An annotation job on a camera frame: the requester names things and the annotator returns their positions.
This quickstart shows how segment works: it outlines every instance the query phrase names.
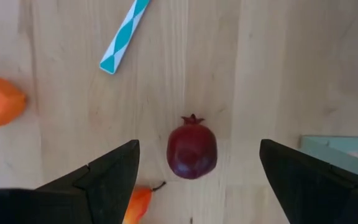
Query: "red pomegranate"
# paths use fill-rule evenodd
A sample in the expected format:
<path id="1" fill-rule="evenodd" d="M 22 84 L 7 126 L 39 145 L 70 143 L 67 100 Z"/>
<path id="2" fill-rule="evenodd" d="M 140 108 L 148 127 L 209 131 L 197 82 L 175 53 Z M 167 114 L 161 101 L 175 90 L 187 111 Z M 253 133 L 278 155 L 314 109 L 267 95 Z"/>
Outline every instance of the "red pomegranate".
<path id="1" fill-rule="evenodd" d="M 184 123 L 172 131 L 168 139 L 167 160 L 171 170 L 179 177 L 197 179 L 211 172 L 218 159 L 216 138 L 203 118 L 192 114 L 182 117 Z"/>

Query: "pomegranate crown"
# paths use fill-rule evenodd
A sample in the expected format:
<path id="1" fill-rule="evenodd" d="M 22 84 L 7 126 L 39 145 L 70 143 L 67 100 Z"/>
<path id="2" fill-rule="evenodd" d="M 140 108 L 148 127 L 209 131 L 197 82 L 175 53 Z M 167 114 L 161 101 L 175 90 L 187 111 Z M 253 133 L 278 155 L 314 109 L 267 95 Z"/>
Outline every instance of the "pomegranate crown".
<path id="1" fill-rule="evenodd" d="M 200 124 L 204 121 L 204 118 L 197 118 L 196 115 L 191 114 L 190 117 L 181 117 L 183 119 L 183 124 Z"/>

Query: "wooden table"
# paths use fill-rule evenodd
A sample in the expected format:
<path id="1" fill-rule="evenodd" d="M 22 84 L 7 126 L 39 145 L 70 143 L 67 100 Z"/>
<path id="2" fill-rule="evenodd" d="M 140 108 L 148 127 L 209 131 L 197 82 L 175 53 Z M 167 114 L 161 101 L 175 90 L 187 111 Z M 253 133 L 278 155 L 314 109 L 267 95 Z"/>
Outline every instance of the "wooden table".
<path id="1" fill-rule="evenodd" d="M 0 187 L 37 187 L 130 139 L 143 223 L 286 223 L 259 142 L 358 136 L 357 0 L 151 0 L 115 76 L 98 68 L 132 1 L 0 0 L 0 77 L 28 109 L 0 128 Z M 175 177 L 167 137 L 206 119 L 217 168 Z"/>

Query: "blue and white striped stick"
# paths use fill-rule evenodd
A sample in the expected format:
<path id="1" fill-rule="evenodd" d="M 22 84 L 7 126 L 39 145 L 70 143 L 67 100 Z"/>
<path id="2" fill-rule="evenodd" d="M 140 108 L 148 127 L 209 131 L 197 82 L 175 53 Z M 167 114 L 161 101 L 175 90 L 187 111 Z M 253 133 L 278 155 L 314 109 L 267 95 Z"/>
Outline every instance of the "blue and white striped stick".
<path id="1" fill-rule="evenodd" d="M 111 75 L 116 72 L 149 1 L 150 0 L 134 1 L 116 36 L 112 40 L 106 53 L 104 53 L 104 56 L 100 61 L 100 69 Z"/>

